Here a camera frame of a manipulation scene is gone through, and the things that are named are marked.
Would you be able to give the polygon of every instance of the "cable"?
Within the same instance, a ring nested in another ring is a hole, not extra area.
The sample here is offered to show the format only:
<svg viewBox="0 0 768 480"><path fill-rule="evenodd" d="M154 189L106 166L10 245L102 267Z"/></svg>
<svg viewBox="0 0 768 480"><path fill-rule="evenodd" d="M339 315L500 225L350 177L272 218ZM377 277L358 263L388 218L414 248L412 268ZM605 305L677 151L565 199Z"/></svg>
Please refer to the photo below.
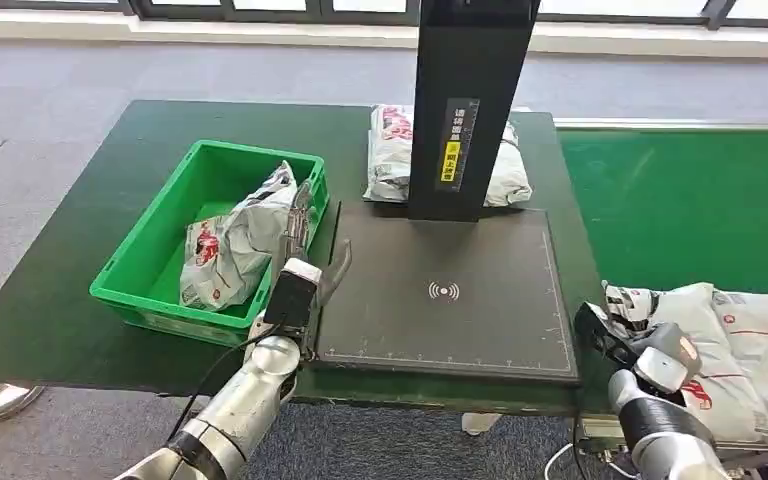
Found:
<svg viewBox="0 0 768 480"><path fill-rule="evenodd" d="M178 421L175 422L175 426L172 428L172 433L169 434L169 438L166 439L168 442L169 440L172 440L172 437L175 436L176 433L178 433L178 429L181 428L181 424L184 423L184 420L187 418L187 414L190 413L190 409L193 408L193 404L196 402L196 398L201 395L201 391L204 389L204 386L207 384L207 381L210 379L210 376L213 374L213 371L216 370L219 365L222 364L222 362L225 361L226 358L228 358L232 353L239 352L243 348L251 345L252 343L257 343L264 338L272 335L275 333L278 328L281 327L281 324L276 324L271 327L269 327L269 330L261 333L260 335L254 336L245 342L237 345L236 347L226 351L222 354L218 359L216 359L215 362L213 362L213 365L210 366L210 368L207 370L207 373L204 374L203 377L201 377L201 381L198 384L198 387L196 387L196 390L193 392L193 394L190 396L190 401L187 402L187 405L184 407L184 410L181 411L181 416L178 417Z"/></svg>
<svg viewBox="0 0 768 480"><path fill-rule="evenodd" d="M583 480L587 480L587 475L584 474L584 469L581 468L581 460L578 458L578 422L581 421L581 411L575 412L575 418L572 421L572 458L575 460L575 466L578 467L578 474L581 475Z"/></svg>
<svg viewBox="0 0 768 480"><path fill-rule="evenodd" d="M563 447L561 447L560 450L558 450L557 452L555 452L554 455L552 455L552 458L550 458L548 462L546 462L546 466L543 468L543 478L544 478L544 480L549 480L549 467L551 467L552 464L555 463L555 460L557 460L558 457L563 455L563 453L566 452L567 450L569 450L570 448L572 448L572 444L571 443L568 443L568 444L564 445Z"/></svg>
<svg viewBox="0 0 768 480"><path fill-rule="evenodd" d="M616 470L620 475L622 475L625 478L630 478L631 480L640 480L640 476L639 475L632 475L632 474L626 472L622 468L618 467L617 464L614 463L614 462L605 462L605 463L607 463L609 467L611 467L614 470Z"/></svg>

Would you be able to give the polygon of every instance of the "wireless charging symbol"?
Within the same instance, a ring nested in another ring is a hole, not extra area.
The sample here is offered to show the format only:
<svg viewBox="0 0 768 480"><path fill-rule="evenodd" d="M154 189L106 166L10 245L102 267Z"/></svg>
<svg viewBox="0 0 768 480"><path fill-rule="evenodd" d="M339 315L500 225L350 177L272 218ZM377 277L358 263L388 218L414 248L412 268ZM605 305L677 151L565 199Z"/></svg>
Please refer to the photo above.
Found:
<svg viewBox="0 0 768 480"><path fill-rule="evenodd" d="M428 284L428 296L431 297L432 300L444 297L454 302L461 296L461 287L459 287L457 283L449 283L446 286L441 286L437 282L431 282Z"/></svg>

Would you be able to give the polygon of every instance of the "robotic arm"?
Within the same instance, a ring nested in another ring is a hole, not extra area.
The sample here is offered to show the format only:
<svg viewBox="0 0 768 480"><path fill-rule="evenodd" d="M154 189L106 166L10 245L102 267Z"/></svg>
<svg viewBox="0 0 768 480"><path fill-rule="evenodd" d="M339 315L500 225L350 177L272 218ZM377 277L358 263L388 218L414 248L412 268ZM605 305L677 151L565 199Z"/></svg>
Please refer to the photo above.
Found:
<svg viewBox="0 0 768 480"><path fill-rule="evenodd" d="M283 327L284 316L300 315L306 323L321 278L320 269L291 258L279 274L261 322L278 318L274 325ZM275 332L255 345L242 368L198 416L116 480L236 478L295 389L302 361L299 330Z"/></svg>
<svg viewBox="0 0 768 480"><path fill-rule="evenodd" d="M584 304L576 328L620 367L608 383L608 397L644 480L729 479L714 436L683 407L677 393L702 365L678 325L629 324Z"/></svg>

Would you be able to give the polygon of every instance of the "gray carpet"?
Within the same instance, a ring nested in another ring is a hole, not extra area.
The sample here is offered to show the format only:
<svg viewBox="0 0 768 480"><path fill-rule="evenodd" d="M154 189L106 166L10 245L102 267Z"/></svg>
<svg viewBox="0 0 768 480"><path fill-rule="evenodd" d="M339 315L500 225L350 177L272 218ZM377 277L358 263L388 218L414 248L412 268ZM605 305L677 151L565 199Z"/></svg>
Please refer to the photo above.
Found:
<svg viewBox="0 0 768 480"><path fill-rule="evenodd" d="M0 42L0 286L131 99L410 103L414 56ZM535 55L515 104L558 117L768 119L768 62ZM112 478L163 441L179 408L144 393L49 389L0 423L0 480ZM454 413L290 405L249 477L535 479L568 434L556 418L506 417L471 438ZM563 457L552 478L576 478L570 464Z"/></svg>

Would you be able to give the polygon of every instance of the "white cable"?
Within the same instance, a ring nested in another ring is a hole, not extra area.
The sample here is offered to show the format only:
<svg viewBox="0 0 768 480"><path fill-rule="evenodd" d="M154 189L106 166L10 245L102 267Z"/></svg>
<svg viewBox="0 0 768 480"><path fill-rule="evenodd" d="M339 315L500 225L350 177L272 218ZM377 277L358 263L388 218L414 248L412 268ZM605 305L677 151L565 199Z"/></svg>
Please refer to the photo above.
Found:
<svg viewBox="0 0 768 480"><path fill-rule="evenodd" d="M557 460L558 457L560 457L564 452L566 452L570 448L572 448L571 443L564 445L563 447L561 447L560 450L558 450L557 452L555 452L554 455L552 455L552 458L550 458L548 462L546 462L546 468L543 469L543 478L545 480L549 480L549 467L551 467L552 464L555 463L555 460Z"/></svg>
<svg viewBox="0 0 768 480"><path fill-rule="evenodd" d="M632 474L626 472L625 470L623 470L622 468L618 467L613 462L605 462L605 463L607 463L609 467L611 467L614 470L616 470L620 475L622 475L625 478L630 478L632 480L639 480L640 479L640 477L638 475L632 475Z"/></svg>

